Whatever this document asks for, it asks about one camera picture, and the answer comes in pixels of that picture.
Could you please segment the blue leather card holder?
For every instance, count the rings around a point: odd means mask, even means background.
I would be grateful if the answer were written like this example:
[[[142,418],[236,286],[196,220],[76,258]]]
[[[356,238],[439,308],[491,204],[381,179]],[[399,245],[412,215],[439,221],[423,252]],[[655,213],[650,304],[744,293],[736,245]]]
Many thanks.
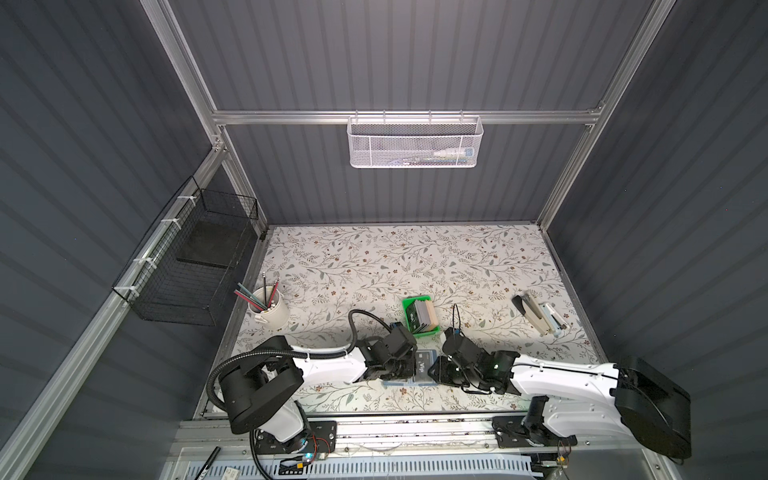
[[[430,376],[429,376],[430,380],[427,381],[427,382],[417,382],[417,381],[414,380],[415,370],[416,370],[416,355],[417,355],[418,351],[432,351],[433,352],[433,357],[434,357],[434,363],[436,362],[436,360],[437,360],[437,358],[439,356],[438,351],[435,350],[435,349],[419,349],[415,353],[414,370],[413,370],[413,373],[412,373],[412,375],[410,377],[407,377],[407,378],[404,378],[404,379],[386,380],[386,381],[383,381],[382,384],[384,386],[388,386],[388,387],[394,387],[394,386],[399,386],[399,387],[415,387],[415,386],[427,387],[427,386],[436,386],[437,382],[435,380],[433,380]]]

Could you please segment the green plastic card tray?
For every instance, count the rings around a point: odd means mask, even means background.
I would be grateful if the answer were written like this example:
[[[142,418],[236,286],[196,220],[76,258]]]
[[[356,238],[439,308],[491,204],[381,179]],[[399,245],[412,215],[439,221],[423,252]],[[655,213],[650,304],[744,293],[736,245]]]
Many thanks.
[[[430,296],[405,298],[401,304],[406,326],[415,338],[434,335],[440,331],[437,313]]]

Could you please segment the white mesh wall basket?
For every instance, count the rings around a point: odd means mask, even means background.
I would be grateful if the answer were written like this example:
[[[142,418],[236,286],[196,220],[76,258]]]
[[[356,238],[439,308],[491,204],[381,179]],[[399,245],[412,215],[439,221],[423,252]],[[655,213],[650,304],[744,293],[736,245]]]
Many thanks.
[[[350,164],[358,169],[473,168],[484,126],[477,116],[355,116],[346,126]],[[434,151],[473,147],[469,162],[435,158]]]

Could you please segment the white tube in basket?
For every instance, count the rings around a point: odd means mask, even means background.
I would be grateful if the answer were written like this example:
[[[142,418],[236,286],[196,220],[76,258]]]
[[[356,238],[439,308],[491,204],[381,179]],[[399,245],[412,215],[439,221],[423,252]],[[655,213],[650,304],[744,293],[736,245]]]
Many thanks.
[[[476,152],[473,147],[448,148],[448,149],[434,151],[432,155],[435,158],[447,159],[448,161],[469,162],[475,158]]]

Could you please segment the beige black stapler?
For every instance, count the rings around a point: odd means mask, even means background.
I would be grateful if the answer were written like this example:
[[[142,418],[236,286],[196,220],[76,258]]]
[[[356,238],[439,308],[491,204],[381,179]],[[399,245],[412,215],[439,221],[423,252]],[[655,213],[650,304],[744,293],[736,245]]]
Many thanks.
[[[544,311],[529,294],[515,295],[512,298],[512,304],[541,336],[553,332],[553,328],[545,317]]]

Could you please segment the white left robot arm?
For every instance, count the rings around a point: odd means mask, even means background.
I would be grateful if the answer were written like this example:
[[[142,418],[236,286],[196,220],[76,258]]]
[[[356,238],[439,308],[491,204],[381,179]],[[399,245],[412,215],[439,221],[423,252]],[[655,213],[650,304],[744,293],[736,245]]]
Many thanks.
[[[234,434],[260,429],[290,444],[309,434],[294,399],[301,387],[408,378],[415,372],[416,351],[415,337],[400,323],[382,338],[357,340],[341,350],[297,348],[275,336],[215,367],[206,392],[227,414]]]

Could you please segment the white pencil cup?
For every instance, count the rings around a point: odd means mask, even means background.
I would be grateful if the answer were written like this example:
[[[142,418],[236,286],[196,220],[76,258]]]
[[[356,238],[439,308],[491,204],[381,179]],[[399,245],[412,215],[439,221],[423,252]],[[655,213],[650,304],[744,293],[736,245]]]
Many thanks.
[[[267,287],[266,293],[263,288],[259,288],[254,290],[253,294],[258,300],[266,304],[271,287],[272,286]],[[248,305],[246,318],[265,325],[266,327],[279,329],[287,325],[289,321],[289,309],[286,302],[283,300],[282,294],[278,290],[275,303],[271,308],[267,308],[265,311],[257,311],[253,306]]]

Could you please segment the black pen on base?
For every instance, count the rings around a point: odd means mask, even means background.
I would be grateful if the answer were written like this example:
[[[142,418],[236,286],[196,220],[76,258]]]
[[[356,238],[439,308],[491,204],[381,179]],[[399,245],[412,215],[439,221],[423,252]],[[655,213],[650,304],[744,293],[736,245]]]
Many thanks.
[[[206,476],[209,474],[211,468],[213,467],[213,463],[217,459],[217,457],[218,457],[220,452],[221,452],[221,447],[220,446],[216,446],[212,450],[212,452],[210,453],[210,455],[205,460],[205,462],[203,463],[202,467],[200,468],[200,470],[198,471],[198,473],[194,477],[194,480],[204,480],[206,478]]]

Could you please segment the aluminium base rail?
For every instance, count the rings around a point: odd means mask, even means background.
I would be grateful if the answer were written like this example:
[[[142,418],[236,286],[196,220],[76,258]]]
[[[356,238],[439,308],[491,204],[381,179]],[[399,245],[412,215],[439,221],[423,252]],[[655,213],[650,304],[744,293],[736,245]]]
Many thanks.
[[[337,457],[366,454],[483,453],[499,449],[496,417],[525,415],[522,411],[437,412],[405,414],[316,414],[312,422],[333,421]],[[220,447],[221,459],[249,456],[245,435],[234,435],[226,418],[183,421],[170,453],[172,461],[204,460]]]

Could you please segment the red pencil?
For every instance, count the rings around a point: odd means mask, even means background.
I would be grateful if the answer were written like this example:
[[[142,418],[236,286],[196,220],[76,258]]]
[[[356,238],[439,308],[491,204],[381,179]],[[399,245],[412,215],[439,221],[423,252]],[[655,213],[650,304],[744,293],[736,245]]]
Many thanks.
[[[273,286],[271,287],[270,294],[269,294],[269,297],[267,299],[267,301],[268,301],[267,307],[268,308],[271,308],[274,305],[274,303],[275,303],[275,300],[276,300],[276,297],[277,297],[278,286],[279,286],[279,281],[276,281],[273,284]]]

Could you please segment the stack of cards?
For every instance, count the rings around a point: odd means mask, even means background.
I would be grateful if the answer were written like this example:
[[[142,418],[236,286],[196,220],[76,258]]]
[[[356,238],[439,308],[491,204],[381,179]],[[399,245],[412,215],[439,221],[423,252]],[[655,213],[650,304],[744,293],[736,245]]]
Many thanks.
[[[434,304],[431,300],[416,300],[406,308],[406,315],[413,334],[430,332],[438,327]]]

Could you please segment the green pencil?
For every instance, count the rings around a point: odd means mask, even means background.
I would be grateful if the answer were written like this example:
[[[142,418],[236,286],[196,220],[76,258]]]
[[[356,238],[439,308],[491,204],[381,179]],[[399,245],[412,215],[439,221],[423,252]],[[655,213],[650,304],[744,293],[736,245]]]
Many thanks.
[[[246,302],[251,304],[257,311],[265,311],[267,309],[267,306],[260,300],[257,299],[257,297],[250,292],[242,283],[237,284],[237,289],[235,293],[243,298]]]

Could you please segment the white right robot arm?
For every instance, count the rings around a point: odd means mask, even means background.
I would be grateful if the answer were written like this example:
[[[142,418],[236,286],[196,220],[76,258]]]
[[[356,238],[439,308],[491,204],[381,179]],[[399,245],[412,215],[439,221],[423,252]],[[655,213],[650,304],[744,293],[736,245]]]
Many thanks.
[[[689,393],[638,357],[575,364],[489,352],[450,329],[428,375],[465,392],[527,398],[528,412],[516,432],[536,445],[621,436],[676,460],[692,455]]]

